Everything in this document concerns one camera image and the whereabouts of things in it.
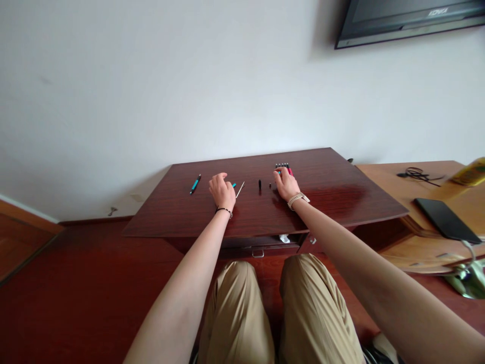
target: tv brand logo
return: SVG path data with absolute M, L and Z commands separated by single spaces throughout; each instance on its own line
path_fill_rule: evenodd
M 431 10 L 429 12 L 428 16 L 441 15 L 441 14 L 444 14 L 446 12 L 448 12 L 448 8 Z

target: bundle of pens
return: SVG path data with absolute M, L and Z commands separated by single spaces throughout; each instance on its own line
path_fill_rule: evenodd
M 292 169 L 289 167 L 289 164 L 288 163 L 276 163 L 274 165 L 274 168 L 279 168 L 279 167 L 286 167 L 286 168 L 288 168 L 288 172 L 290 173 L 290 175 L 293 175 Z

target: black bracelet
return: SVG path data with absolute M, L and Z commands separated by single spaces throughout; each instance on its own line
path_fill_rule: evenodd
M 216 210 L 216 212 L 214 212 L 214 215 L 215 215 L 215 214 L 217 213 L 217 211 L 219 211 L 219 210 L 226 210 L 227 212 L 229 212 L 229 213 L 231 214 L 231 217 L 229 218 L 229 220 L 231 220 L 231 219 L 232 219 L 232 212 L 230 212 L 230 211 L 229 211 L 228 209 L 226 209 L 225 207 L 221 207 L 221 208 L 219 208 L 219 206 L 217 206 L 217 210 Z

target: drawer handle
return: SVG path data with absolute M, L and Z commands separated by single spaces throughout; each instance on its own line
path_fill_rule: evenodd
M 254 250 L 251 252 L 251 254 L 253 255 L 253 258 L 263 258 L 264 257 L 264 250 L 261 250 L 263 252 L 263 255 L 254 255 Z

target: forearm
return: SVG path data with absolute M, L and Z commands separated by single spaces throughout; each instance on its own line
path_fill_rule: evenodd
M 405 362 L 483 362 L 483 336 L 414 279 L 305 201 L 293 209 Z
M 218 212 L 187 252 L 150 309 L 125 363 L 188 362 L 229 216 Z

